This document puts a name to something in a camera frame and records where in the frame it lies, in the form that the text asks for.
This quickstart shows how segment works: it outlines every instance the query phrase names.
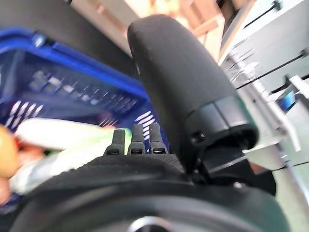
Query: black fabric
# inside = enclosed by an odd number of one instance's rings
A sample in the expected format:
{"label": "black fabric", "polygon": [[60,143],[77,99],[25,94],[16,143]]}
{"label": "black fabric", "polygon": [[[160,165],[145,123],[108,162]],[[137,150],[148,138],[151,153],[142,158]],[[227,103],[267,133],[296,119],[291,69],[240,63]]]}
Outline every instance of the black fabric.
{"label": "black fabric", "polygon": [[185,177],[175,155],[102,156],[45,181],[29,195],[45,190],[98,188],[148,179],[184,180]]}

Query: plastic basket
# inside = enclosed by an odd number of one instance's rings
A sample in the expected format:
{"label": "plastic basket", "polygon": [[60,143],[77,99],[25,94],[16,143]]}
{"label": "plastic basket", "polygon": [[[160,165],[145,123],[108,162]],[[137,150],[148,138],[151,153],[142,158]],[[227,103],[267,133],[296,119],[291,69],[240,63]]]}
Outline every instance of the plastic basket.
{"label": "plastic basket", "polygon": [[117,128],[156,122],[142,84],[40,33],[0,31],[0,123],[45,117]]}

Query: wooden shelf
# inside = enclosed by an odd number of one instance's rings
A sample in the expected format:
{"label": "wooden shelf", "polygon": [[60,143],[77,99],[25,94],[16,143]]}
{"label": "wooden shelf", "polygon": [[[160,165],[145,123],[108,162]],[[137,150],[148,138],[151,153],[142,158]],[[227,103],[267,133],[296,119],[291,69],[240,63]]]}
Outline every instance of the wooden shelf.
{"label": "wooden shelf", "polygon": [[[253,5],[254,0],[232,2],[233,8],[239,9],[249,2]],[[217,62],[228,48],[221,41],[229,18],[223,15],[216,0],[73,0],[71,6],[129,55],[128,26],[134,20],[154,14],[167,14],[179,21]]]}

